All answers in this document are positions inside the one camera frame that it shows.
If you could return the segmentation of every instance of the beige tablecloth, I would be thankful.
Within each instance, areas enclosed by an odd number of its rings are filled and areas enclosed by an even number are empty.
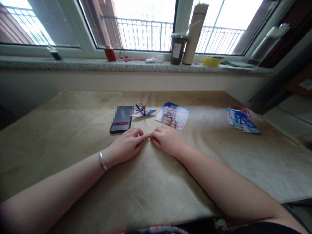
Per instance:
[[[223,91],[65,92],[0,132],[2,200],[107,147],[117,105],[149,100],[190,107],[181,137],[252,180],[279,202],[312,197],[312,155],[251,112],[263,135],[226,124],[225,109],[241,106]],[[155,115],[131,127],[151,133]],[[220,212],[174,158],[151,142],[132,160],[107,172],[52,228],[51,233],[112,233],[174,224]]]

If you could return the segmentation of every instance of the silver bracelet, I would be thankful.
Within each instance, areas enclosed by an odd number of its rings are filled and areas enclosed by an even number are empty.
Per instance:
[[[100,150],[100,152],[98,153],[98,156],[100,158],[100,163],[101,163],[102,167],[104,168],[105,171],[108,171],[107,167],[105,166],[104,160],[103,160],[102,150]]]

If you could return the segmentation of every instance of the origami crane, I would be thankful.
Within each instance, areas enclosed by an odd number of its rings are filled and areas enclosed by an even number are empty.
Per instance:
[[[150,115],[151,113],[154,113],[156,110],[147,110],[147,109],[145,109],[145,107],[146,107],[146,105],[148,104],[148,102],[145,104],[145,105],[143,105],[141,102],[139,102],[138,101],[138,103],[140,104],[140,106],[138,106],[137,104],[136,104],[136,107],[137,107],[137,109],[135,109],[136,111],[138,111],[138,113],[136,113],[136,114],[133,114],[133,115],[131,115],[131,116],[136,116],[136,117],[145,117],[145,116],[148,116],[148,115]]]

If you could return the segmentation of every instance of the granite window sill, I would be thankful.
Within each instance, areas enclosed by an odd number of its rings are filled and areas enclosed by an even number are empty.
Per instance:
[[[207,67],[202,64],[172,65],[170,62],[145,63],[145,61],[108,62],[106,59],[66,58],[55,61],[53,58],[0,56],[0,69],[14,70],[56,70],[56,71],[109,71],[109,72],[172,72],[172,73],[239,73],[270,74],[272,69],[252,70]]]

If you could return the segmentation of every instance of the clothing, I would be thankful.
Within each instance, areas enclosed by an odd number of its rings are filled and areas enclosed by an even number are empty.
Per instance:
[[[240,227],[235,231],[231,229],[220,230],[212,226],[212,220],[196,221],[187,224],[177,225],[176,227],[171,226],[160,226],[146,228],[134,232],[126,232],[123,234],[223,234],[223,233],[233,233],[233,234],[300,234],[299,232],[285,227],[280,224],[270,223],[270,222],[259,222],[250,224],[244,227]]]

